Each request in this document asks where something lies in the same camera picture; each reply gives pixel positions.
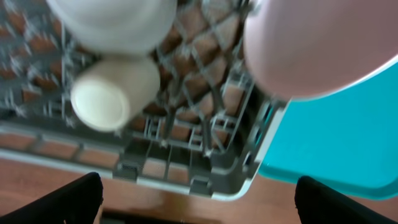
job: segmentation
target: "dish rack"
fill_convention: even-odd
[[[162,80],[157,99],[124,129],[99,133],[76,117],[69,90],[101,56],[80,47],[45,1],[4,0],[0,158],[240,198],[287,107],[262,94],[244,65],[252,10],[249,1],[178,1],[172,30],[151,55]]]

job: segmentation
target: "black object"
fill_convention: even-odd
[[[0,223],[91,224],[102,201],[101,178],[92,172],[25,207],[0,217]]]
[[[311,177],[301,177],[295,203],[302,224],[397,224]]]

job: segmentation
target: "pink bowl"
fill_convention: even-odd
[[[278,98],[329,95],[398,61],[397,0],[260,2],[246,21],[246,63]]]

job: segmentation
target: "wooden surface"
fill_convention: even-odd
[[[81,176],[0,159],[0,215],[11,212]],[[249,192],[233,202],[162,192],[120,180],[103,180],[104,209],[195,223],[300,223],[295,185],[257,176]],[[398,198],[359,200],[398,220]]]

